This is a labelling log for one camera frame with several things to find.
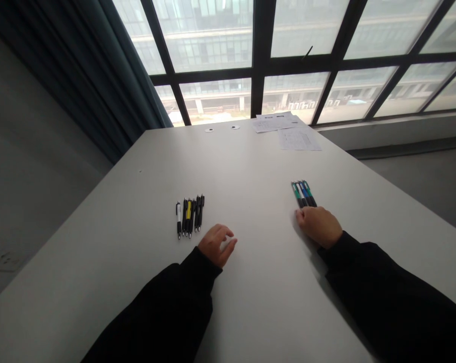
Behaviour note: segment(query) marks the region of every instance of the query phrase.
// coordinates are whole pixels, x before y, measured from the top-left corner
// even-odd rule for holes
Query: sheet of paper
[[[278,139],[282,150],[322,150],[315,138],[315,131],[309,126],[278,130]]]
[[[306,127],[306,124],[291,112],[273,113],[268,115],[256,115],[252,126],[257,133],[289,129],[295,127]]]

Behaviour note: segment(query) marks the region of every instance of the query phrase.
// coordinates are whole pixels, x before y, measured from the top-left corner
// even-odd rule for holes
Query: white table
[[[215,282],[198,362],[372,361],[296,227],[299,178],[353,237],[456,303],[456,229],[317,138],[321,152],[280,150],[276,132],[256,134],[248,120],[145,132],[0,295],[0,362],[80,361],[217,222],[239,242]],[[175,204],[201,193],[203,233],[178,241]]]

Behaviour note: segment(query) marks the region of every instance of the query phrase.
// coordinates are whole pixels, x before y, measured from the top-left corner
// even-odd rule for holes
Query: electrical outlet
[[[0,258],[0,272],[15,272],[23,264],[25,257],[14,252],[7,252]]]

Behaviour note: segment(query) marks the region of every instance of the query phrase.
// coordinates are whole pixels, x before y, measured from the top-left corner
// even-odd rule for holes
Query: pen
[[[186,231],[186,209],[187,209],[187,200],[184,198],[184,203],[182,204],[182,235]]]
[[[181,239],[181,204],[177,201],[176,204],[176,215],[177,215],[177,237]]]
[[[307,189],[303,185],[301,181],[298,181],[298,185],[300,186],[300,189],[302,190],[303,196],[305,197],[305,201],[307,202],[307,205],[310,207],[313,207],[312,202],[310,201],[310,197],[307,193]]]
[[[189,234],[189,224],[191,223],[191,199],[187,200],[186,210],[186,237]]]
[[[200,206],[200,209],[199,209],[198,231],[201,230],[201,224],[203,223],[203,207],[204,207],[204,195],[201,194],[201,206]]]
[[[316,207],[317,203],[315,202],[315,198],[312,195],[312,192],[310,191],[310,187],[308,186],[308,183],[303,180],[303,183],[305,184],[305,189],[307,189],[308,197],[310,198],[310,201],[312,202],[312,207]]]
[[[196,197],[196,217],[194,218],[194,232],[198,231],[199,221],[199,195]]]
[[[297,182],[295,182],[295,187],[297,188],[298,195],[300,196],[300,199],[302,200],[302,205],[304,207],[308,207],[308,203],[307,203],[307,201],[305,200],[305,198],[303,197],[303,194],[302,194],[302,188],[300,187],[300,185],[298,185]]]
[[[193,218],[194,218],[194,216],[193,216],[194,210],[196,210],[196,201],[193,199],[193,200],[192,200],[192,203],[191,203],[191,222],[190,222],[190,224],[189,224],[189,238],[191,238],[191,235],[192,235],[192,227],[193,227],[193,225],[194,225],[194,220],[193,220]]]
[[[298,206],[300,207],[300,209],[302,209],[303,208],[303,203],[302,203],[302,200],[300,198],[300,194],[298,194],[298,189],[295,186],[294,182],[292,182],[292,188],[293,188],[293,192],[295,192],[295,196],[297,198]]]

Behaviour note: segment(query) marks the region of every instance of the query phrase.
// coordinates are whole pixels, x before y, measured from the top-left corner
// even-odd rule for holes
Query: green pen
[[[300,209],[302,209],[303,208],[302,199],[300,198],[300,194],[298,193],[298,188],[294,182],[292,182],[292,188],[293,188],[293,191],[295,192],[295,196],[297,197],[298,206],[300,207]]]
[[[310,191],[310,187],[308,186],[308,183],[306,181],[304,181],[304,180],[302,180],[302,181],[303,181],[303,184],[305,185],[305,188],[307,189],[308,197],[310,198],[310,201],[312,202],[312,205],[314,207],[316,207],[317,203],[315,202],[315,198],[313,197],[312,192]]]

